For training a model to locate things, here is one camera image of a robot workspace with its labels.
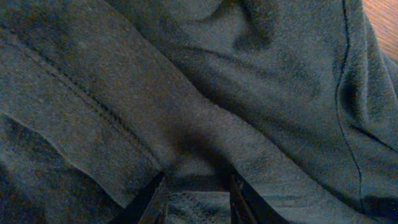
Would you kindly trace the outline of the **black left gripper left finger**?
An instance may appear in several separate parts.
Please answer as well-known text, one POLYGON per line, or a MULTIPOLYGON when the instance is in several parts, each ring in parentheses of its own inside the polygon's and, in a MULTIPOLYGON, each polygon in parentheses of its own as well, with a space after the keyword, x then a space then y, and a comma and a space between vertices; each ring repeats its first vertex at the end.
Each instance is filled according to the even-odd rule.
POLYGON ((108 224, 165 224, 169 202, 166 182, 165 174, 159 172, 108 224))

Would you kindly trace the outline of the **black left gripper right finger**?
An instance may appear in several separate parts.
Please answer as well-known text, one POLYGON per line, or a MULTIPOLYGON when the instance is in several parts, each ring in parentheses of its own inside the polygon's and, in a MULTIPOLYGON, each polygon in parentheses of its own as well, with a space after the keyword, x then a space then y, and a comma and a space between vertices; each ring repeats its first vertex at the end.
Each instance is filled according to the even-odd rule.
POLYGON ((230 175, 228 183, 232 224, 289 224, 243 178, 230 175))

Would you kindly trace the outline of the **dark green Nike t-shirt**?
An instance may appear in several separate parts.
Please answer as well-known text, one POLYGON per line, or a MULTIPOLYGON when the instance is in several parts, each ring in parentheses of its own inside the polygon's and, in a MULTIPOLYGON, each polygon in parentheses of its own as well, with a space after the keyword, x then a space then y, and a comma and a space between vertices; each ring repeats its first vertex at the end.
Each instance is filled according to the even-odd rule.
POLYGON ((397 65, 362 1, 2 1, 1 222, 397 222, 397 65))

